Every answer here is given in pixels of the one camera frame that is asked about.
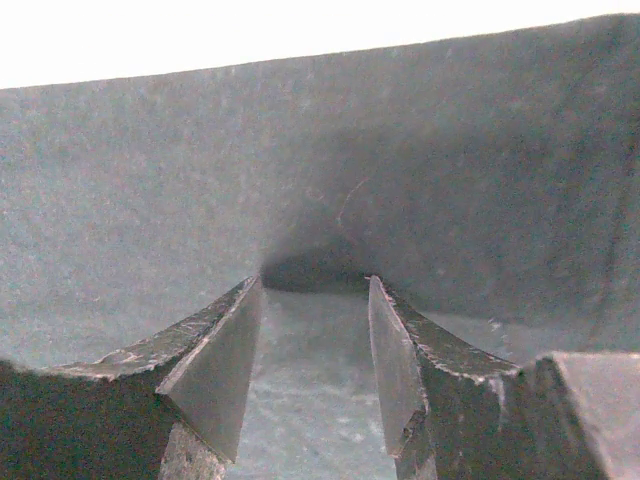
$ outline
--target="metal jaw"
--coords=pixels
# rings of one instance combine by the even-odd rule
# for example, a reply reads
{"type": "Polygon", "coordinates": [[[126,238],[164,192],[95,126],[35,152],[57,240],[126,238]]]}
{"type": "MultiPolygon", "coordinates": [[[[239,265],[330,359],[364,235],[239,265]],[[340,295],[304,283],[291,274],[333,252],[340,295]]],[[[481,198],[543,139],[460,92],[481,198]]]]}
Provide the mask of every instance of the metal jaw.
{"type": "Polygon", "coordinates": [[[640,355],[551,353],[520,368],[377,277],[369,322],[398,479],[638,478],[640,355]]]}
{"type": "Polygon", "coordinates": [[[0,477],[222,478],[236,457],[261,298],[249,278],[92,364],[0,363],[0,477]]]}

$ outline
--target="white background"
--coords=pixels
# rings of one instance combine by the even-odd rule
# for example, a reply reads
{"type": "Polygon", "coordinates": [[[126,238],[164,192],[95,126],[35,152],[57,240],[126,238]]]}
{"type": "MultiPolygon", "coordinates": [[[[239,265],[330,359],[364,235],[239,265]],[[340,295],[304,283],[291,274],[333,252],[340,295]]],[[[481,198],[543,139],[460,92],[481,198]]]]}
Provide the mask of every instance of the white background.
{"type": "Polygon", "coordinates": [[[640,0],[524,3],[0,0],[0,88],[406,45],[640,12],[640,0]]]}

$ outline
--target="scratch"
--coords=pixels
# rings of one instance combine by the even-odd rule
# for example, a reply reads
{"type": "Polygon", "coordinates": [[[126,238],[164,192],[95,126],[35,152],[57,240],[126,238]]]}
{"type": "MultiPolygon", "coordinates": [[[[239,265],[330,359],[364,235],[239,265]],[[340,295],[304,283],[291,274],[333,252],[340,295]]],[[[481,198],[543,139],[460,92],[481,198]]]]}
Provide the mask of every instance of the scratch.
{"type": "Polygon", "coordinates": [[[338,224],[338,226],[340,228],[343,228],[342,226],[342,215],[344,214],[344,209],[347,206],[347,203],[349,203],[349,200],[351,199],[351,196],[358,191],[358,189],[365,184],[365,182],[367,182],[369,180],[369,177],[364,177],[362,180],[360,180],[360,182],[358,182],[358,184],[353,187],[351,189],[351,191],[347,194],[347,198],[344,199],[344,202],[342,202],[342,207],[340,208],[340,212],[338,213],[338,216],[336,217],[336,223],[338,224]]]}

